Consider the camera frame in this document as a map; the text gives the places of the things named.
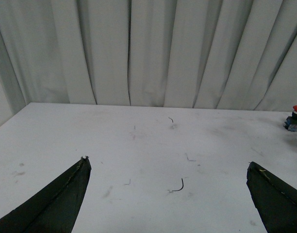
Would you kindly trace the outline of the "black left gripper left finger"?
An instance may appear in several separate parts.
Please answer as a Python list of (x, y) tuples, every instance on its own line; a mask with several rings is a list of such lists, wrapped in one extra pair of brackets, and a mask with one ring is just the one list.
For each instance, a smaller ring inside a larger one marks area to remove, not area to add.
[(0, 233), (70, 233), (90, 179), (89, 158), (59, 175), (30, 199), (0, 218)]

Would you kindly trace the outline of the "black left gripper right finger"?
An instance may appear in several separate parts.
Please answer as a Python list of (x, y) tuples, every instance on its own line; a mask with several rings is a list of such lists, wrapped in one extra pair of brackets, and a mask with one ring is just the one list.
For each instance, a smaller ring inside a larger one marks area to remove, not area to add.
[(247, 186), (268, 233), (297, 233), (297, 190), (256, 162), (247, 168)]

